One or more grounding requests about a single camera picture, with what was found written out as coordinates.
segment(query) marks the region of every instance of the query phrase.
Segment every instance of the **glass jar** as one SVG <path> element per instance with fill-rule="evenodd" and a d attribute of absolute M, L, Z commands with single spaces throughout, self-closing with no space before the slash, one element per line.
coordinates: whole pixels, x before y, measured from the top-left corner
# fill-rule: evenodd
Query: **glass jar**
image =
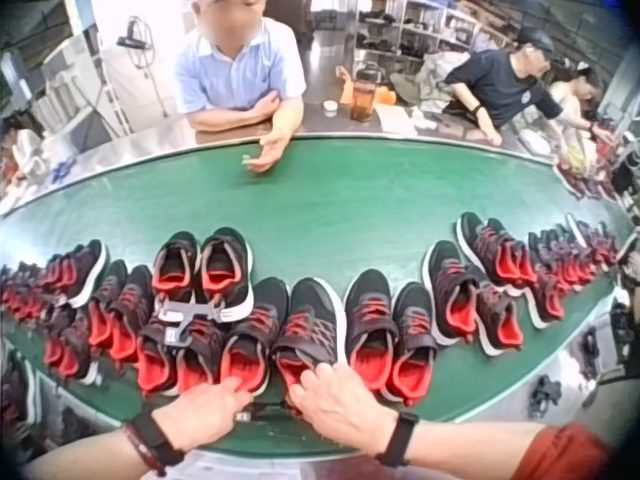
<path fill-rule="evenodd" d="M 382 71 L 376 63 L 369 62 L 356 72 L 351 102 L 351 119 L 366 122 L 373 114 L 376 89 L 382 82 Z"/>

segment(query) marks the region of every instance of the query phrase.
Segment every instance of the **black t-shirt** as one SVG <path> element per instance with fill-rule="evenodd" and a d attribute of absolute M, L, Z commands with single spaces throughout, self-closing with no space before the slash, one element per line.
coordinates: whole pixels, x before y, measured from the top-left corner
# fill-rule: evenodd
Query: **black t-shirt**
<path fill-rule="evenodd" d="M 469 60 L 449 73 L 445 83 L 464 83 L 469 87 L 487 109 L 496 128 L 502 127 L 529 105 L 535 105 L 549 119 L 562 113 L 562 107 L 538 79 L 516 77 L 509 54 L 502 50 L 472 54 Z M 466 110 L 457 99 L 451 107 L 445 111 L 455 111 L 460 107 Z"/>

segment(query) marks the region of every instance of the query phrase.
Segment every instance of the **blue shirt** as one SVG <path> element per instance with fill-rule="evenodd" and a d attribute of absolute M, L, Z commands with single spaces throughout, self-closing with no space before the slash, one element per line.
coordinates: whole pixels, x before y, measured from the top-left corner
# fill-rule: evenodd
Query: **blue shirt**
<path fill-rule="evenodd" d="M 293 30 L 270 18 L 231 60 L 196 30 L 175 65 L 178 112 L 212 108 L 250 110 L 271 90 L 282 100 L 299 98 L 307 88 Z"/>

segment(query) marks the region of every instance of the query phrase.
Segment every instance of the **black cap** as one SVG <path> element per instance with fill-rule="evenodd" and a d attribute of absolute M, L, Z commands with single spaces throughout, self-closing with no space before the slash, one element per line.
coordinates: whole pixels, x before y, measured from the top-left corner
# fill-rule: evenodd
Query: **black cap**
<path fill-rule="evenodd" d="M 530 43 L 540 50 L 543 53 L 544 58 L 550 62 L 560 61 L 560 57 L 556 54 L 556 51 L 553 48 L 551 37 L 542 30 L 533 27 L 522 27 L 520 33 L 518 33 L 517 42 L 520 46 Z"/>

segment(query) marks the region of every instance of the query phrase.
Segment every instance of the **orange sleeve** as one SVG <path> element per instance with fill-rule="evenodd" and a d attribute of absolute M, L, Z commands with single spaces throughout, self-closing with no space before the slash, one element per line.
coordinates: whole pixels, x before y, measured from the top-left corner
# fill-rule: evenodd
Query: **orange sleeve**
<path fill-rule="evenodd" d="M 582 425 L 547 427 L 535 437 L 511 480 L 588 480 L 609 459 L 609 449 Z"/>

